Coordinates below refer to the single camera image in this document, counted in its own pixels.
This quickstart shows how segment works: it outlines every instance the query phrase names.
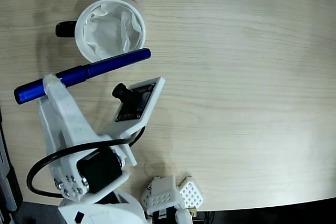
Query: wooden table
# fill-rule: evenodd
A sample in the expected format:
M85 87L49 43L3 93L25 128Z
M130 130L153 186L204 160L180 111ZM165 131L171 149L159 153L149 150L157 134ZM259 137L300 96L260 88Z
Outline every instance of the wooden table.
M45 156L26 82L87 63L55 25L96 0L0 0L0 105L9 155L26 201L26 175ZM158 76L164 90L138 166L122 189L139 196L154 175L192 175L201 210L268 207L336 196L336 0L135 0L150 60L69 90L92 127L111 121L111 90ZM48 169L35 186L53 190Z

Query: blue marker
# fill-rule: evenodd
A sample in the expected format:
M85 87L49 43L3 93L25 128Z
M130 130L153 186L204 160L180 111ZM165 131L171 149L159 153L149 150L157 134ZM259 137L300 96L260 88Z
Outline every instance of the blue marker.
M66 87L70 87L85 82L87 79L102 73L122 68L142 60L147 60L150 56L151 51L147 48L143 48L123 55L100 60L95 63L70 68L57 73L56 76ZM14 97L18 104L29 102L36 98L43 97L44 95L46 94L43 89L42 79L27 83L14 90Z

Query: white perforated part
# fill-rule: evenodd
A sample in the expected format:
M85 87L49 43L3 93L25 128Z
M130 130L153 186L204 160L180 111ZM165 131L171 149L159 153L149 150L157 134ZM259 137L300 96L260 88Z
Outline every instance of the white perforated part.
M199 208L201 206L204 201L203 195L192 177L186 177L186 179L180 184L179 189L186 208Z
M141 205L145 209L148 208L148 199L152 197L152 181L148 184L148 186L146 187L146 189L143 191L141 195Z

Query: black cable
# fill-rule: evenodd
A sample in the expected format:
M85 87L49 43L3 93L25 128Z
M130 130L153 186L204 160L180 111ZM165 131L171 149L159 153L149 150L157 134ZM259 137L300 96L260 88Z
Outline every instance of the black cable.
M210 221L210 223L209 224L213 224L214 223L214 220L215 220L215 214L216 214L216 212L212 212L212 219L211 219L211 221Z
M30 169L26 183L30 191L33 193L36 193L38 195L46 196L46 197L52 197L52 198L63 198L62 194L55 194L55 193L50 193L48 191L42 191L33 186L33 179L36 176L36 174L45 166L49 165L51 162L58 160L62 157L65 157L67 155L77 153L77 152L82 152L82 151L87 151L91 149L96 149L96 148L102 148L102 147L110 147L110 146L115 146L115 145L120 145L120 144L130 144L133 145L135 144L141 135L143 134L145 130L145 127L143 127L140 131L140 133L135 137L134 140L132 139L116 139L116 140L109 140L109 141L102 141L102 142L94 142L94 143L87 143L87 144L80 144L72 147L68 147L62 150L59 150L57 152L54 152L44 158L42 158L40 161L38 161L35 165L32 166Z
M138 135L135 137L134 141L133 141L132 143L129 144L130 147L132 147L133 144L135 144L135 143L141 138L142 134L143 134L144 131L145 131L145 128L146 128L145 126L141 128L140 132L139 132Z

